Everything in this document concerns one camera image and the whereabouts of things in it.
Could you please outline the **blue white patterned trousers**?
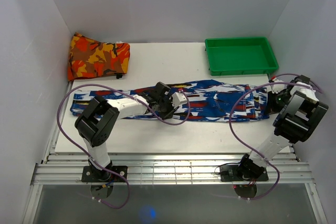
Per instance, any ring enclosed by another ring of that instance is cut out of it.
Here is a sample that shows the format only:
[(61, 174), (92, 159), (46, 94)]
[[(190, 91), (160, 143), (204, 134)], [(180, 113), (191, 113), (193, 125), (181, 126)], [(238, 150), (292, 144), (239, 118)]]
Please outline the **blue white patterned trousers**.
[[(244, 93), (254, 88), (249, 84), (229, 84), (213, 79), (169, 84), (172, 92), (183, 89), (191, 105), (189, 121), (195, 122), (228, 122), (229, 114), (235, 102)], [(70, 112), (79, 116), (90, 100), (100, 95), (104, 99), (121, 99), (124, 95), (110, 91), (81, 91), (74, 93)], [(260, 121), (268, 119), (265, 112), (267, 105), (267, 89), (261, 88), (246, 95), (234, 108), (233, 122)]]

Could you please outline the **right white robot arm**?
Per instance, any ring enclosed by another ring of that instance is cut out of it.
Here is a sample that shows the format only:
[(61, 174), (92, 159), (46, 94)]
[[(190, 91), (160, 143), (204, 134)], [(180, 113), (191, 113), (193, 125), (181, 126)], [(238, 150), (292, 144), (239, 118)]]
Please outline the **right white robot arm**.
[(277, 114), (274, 132), (242, 157), (236, 168), (242, 180), (257, 180), (266, 173), (267, 162), (281, 150), (308, 140), (329, 109), (316, 97), (317, 88), (306, 76), (296, 76), (288, 84), (274, 77), (269, 83), (265, 113)]

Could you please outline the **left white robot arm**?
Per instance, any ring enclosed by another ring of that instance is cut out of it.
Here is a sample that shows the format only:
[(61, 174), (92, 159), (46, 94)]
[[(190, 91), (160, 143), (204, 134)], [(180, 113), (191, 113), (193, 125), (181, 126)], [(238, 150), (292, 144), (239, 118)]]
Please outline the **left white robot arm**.
[(75, 128), (83, 138), (89, 155), (91, 173), (105, 182), (111, 177), (112, 161), (106, 141), (117, 120), (135, 115), (145, 115), (152, 109), (159, 118), (166, 120), (187, 103), (186, 97), (158, 82), (154, 88), (133, 95), (132, 98), (104, 99), (95, 96), (75, 122)]

